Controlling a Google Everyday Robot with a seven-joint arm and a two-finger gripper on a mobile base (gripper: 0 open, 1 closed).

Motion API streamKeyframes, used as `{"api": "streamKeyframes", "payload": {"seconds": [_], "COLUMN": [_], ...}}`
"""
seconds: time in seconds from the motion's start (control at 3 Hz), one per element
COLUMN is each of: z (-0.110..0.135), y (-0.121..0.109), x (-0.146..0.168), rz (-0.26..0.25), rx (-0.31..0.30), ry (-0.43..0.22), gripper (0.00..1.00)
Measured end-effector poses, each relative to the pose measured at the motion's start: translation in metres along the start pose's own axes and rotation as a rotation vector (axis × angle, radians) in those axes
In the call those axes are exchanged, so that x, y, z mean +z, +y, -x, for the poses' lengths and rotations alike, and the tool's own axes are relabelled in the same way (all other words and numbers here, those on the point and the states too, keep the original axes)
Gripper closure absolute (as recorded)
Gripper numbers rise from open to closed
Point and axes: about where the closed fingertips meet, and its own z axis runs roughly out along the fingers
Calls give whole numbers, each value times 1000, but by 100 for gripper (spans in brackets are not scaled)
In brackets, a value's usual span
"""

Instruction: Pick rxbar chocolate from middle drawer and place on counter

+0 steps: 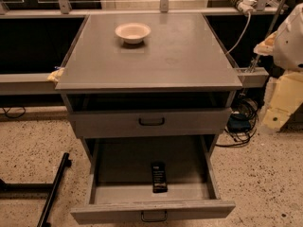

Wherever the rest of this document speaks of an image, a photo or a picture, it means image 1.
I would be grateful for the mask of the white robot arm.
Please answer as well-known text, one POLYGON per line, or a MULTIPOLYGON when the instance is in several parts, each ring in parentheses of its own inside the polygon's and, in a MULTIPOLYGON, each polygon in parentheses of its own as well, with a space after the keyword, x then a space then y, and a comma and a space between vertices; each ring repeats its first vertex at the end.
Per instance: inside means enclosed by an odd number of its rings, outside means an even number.
POLYGON ((298 4, 277 31, 257 44, 254 52, 272 56, 284 70, 276 80, 262 124, 279 131, 303 103, 303 4, 298 4))

